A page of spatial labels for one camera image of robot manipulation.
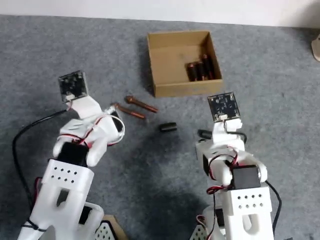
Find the cable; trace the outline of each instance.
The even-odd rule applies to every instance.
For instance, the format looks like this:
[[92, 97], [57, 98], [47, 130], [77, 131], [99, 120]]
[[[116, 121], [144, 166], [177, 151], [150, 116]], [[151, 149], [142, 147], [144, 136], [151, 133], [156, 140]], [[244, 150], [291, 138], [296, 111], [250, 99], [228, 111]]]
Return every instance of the cable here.
[[124, 136], [125, 136], [126, 126], [125, 126], [124, 122], [123, 122], [120, 118], [118, 118], [117, 116], [114, 116], [114, 115], [111, 115], [111, 114], [106, 114], [106, 115], [101, 116], [101, 117], [94, 123], [93, 127], [92, 127], [89, 131], [86, 132], [86, 134], [85, 134], [84, 137], [78, 142], [78, 144], [83, 144], [83, 143], [86, 141], [86, 139], [87, 139], [87, 137], [89, 136], [89, 134], [94, 130], [94, 127], [97, 126], [98, 123], [99, 123], [103, 118], [108, 117], [108, 116], [111, 117], [111, 118], [114, 118], [114, 119], [118, 120], [118, 121], [122, 124], [122, 135], [119, 137], [118, 140], [116, 140], [116, 141], [114, 141], [114, 142], [108, 143], [108, 146], [112, 146], [112, 145], [114, 145], [114, 144], [119, 143], [119, 142], [124, 138]]
[[195, 217], [195, 219], [196, 219], [196, 221], [198, 222], [198, 224], [200, 224], [203, 228], [204, 228], [204, 230], [207, 230], [207, 226], [206, 226], [206, 224], [204, 223], [205, 222], [205, 216], [203, 216], [203, 215], [197, 215], [196, 217]]
[[16, 169], [16, 172], [21, 180], [21, 183], [22, 183], [22, 186], [24, 188], [24, 191], [26, 193], [26, 197], [27, 197], [27, 201], [28, 201], [28, 205], [29, 205], [29, 208], [30, 208], [30, 211], [32, 211], [32, 207], [33, 207], [33, 198], [32, 198], [32, 194], [31, 194], [31, 191], [30, 191], [30, 188], [28, 186], [28, 183], [26, 181], [26, 178], [21, 170], [21, 166], [19, 164], [19, 161], [18, 161], [18, 155], [17, 155], [17, 141], [18, 139], [26, 132], [28, 131], [29, 129], [31, 129], [32, 127], [34, 127], [35, 125], [38, 125], [40, 123], [43, 123], [47, 120], [50, 120], [54, 117], [57, 117], [61, 114], [64, 114], [66, 113], [68, 110], [62, 110], [62, 111], [58, 111], [54, 114], [51, 114], [49, 116], [46, 116], [46, 117], [43, 117], [37, 121], [34, 121], [33, 123], [25, 126], [23, 129], [21, 129], [18, 134], [14, 137], [13, 141], [12, 141], [12, 155], [13, 155], [13, 162], [14, 162], [14, 166], [15, 166], [15, 169]]
[[34, 184], [33, 184], [33, 187], [34, 187], [34, 192], [33, 192], [33, 203], [32, 203], [32, 207], [35, 206], [36, 204], [36, 201], [37, 201], [37, 198], [38, 198], [38, 194], [39, 194], [39, 182], [40, 180], [42, 180], [42, 177], [38, 176], [35, 178], [34, 180]]
[[208, 234], [205, 240], [210, 240], [211, 235], [213, 234], [215, 229], [215, 224], [216, 224], [216, 195], [214, 193], [213, 194], [213, 225], [212, 225], [212, 230], [210, 231], [210, 233]]
[[276, 195], [276, 198], [278, 199], [278, 202], [279, 202], [278, 208], [276, 210], [275, 217], [274, 217], [274, 220], [272, 223], [272, 230], [273, 230], [273, 236], [274, 236], [276, 233], [276, 227], [277, 227], [278, 219], [279, 219], [281, 208], [282, 208], [282, 200], [281, 200], [281, 197], [280, 197], [278, 191], [275, 189], [275, 187], [272, 186], [272, 184], [270, 182], [268, 182], [267, 180], [265, 181], [265, 183], [268, 184], [268, 186], [272, 189], [272, 191]]
[[211, 163], [212, 163], [214, 160], [216, 160], [217, 158], [222, 157], [222, 156], [231, 157], [231, 158], [232, 158], [232, 161], [231, 161], [230, 164], [232, 164], [233, 162], [237, 162], [238, 153], [236, 152], [236, 155], [235, 155], [235, 156], [232, 156], [232, 155], [230, 155], [230, 154], [228, 154], [228, 153], [221, 153], [221, 154], [218, 154], [217, 156], [214, 156], [214, 157], [210, 160], [210, 162], [209, 162], [209, 164], [208, 164], [208, 168], [209, 168], [209, 175], [210, 175], [210, 178], [211, 178], [212, 180], [216, 180], [216, 179], [215, 179], [214, 175], [212, 174], [212, 171], [211, 171], [211, 168], [210, 168]]

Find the copper peg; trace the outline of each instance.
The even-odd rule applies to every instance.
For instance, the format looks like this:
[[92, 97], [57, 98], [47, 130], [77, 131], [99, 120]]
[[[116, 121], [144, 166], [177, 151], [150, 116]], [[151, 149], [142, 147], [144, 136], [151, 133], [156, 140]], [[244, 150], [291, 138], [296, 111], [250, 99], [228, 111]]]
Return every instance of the copper peg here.
[[150, 106], [142, 101], [139, 101], [137, 99], [134, 98], [134, 96], [126, 96], [125, 97], [125, 100], [128, 104], [135, 104], [141, 108], [144, 108], [144, 109], [147, 109], [148, 111], [150, 112], [153, 112], [153, 113], [157, 113], [158, 112], [158, 109], [153, 107], [153, 106]]
[[132, 115], [132, 116], [137, 117], [137, 118], [139, 118], [139, 119], [145, 119], [145, 118], [146, 118], [145, 115], [143, 115], [143, 114], [141, 114], [141, 113], [139, 113], [139, 112], [136, 112], [136, 111], [132, 111], [132, 110], [126, 108], [126, 107], [123, 107], [123, 106], [121, 106], [119, 103], [115, 103], [114, 106], [115, 106], [117, 109], [119, 109], [121, 112], [124, 112], [124, 113], [126, 113], [126, 114]]

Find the gray carpet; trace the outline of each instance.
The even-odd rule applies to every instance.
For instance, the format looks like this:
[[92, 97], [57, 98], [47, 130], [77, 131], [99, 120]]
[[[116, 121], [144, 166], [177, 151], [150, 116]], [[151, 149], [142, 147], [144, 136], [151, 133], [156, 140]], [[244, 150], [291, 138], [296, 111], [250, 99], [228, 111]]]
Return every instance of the gray carpet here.
[[[65, 107], [57, 77], [78, 69], [103, 107], [133, 94], [159, 108], [147, 122], [123, 116], [126, 136], [93, 169], [88, 201], [115, 215], [132, 240], [189, 239], [196, 214], [212, 202], [194, 144], [197, 129], [213, 121], [204, 95], [151, 95], [146, 35], [203, 29], [212, 33], [225, 90], [235, 91], [246, 149], [266, 164], [282, 196], [275, 239], [320, 239], [320, 63], [310, 49], [317, 30], [35, 16], [0, 16], [0, 239], [15, 239], [29, 215], [11, 141], [23, 125]], [[21, 138], [30, 186], [72, 117], [66, 113]], [[158, 124], [172, 121], [178, 131], [158, 133]], [[274, 195], [272, 201], [273, 217]]]

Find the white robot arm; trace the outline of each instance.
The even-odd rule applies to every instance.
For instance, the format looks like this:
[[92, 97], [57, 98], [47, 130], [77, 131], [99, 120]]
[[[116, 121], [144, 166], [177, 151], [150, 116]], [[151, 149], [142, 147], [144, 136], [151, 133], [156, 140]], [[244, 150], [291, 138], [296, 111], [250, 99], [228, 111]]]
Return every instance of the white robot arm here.
[[[208, 99], [214, 119], [212, 138], [198, 141], [196, 152], [208, 177], [207, 193], [219, 191], [224, 224], [218, 224], [215, 199], [214, 206], [204, 209], [203, 223], [198, 222], [204, 226], [207, 240], [274, 240], [268, 171], [245, 151], [236, 132], [242, 122], [235, 96], [231, 92]], [[190, 239], [200, 230], [198, 226]]]
[[80, 119], [72, 119], [60, 129], [54, 158], [48, 162], [41, 190], [18, 240], [94, 240], [104, 216], [100, 206], [86, 202], [94, 177], [88, 166], [96, 166], [107, 146], [121, 141], [125, 125], [113, 106], [102, 111], [87, 94], [83, 72], [59, 80], [62, 99]]

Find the cardboard box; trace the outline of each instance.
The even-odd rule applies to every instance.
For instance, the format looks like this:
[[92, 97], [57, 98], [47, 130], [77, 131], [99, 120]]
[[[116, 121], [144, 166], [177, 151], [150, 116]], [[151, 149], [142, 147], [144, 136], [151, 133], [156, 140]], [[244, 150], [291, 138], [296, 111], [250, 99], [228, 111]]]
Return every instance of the cardboard box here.
[[[220, 67], [209, 31], [149, 33], [147, 36], [155, 97], [215, 94], [223, 86]], [[213, 80], [190, 81], [187, 64], [212, 58]]]

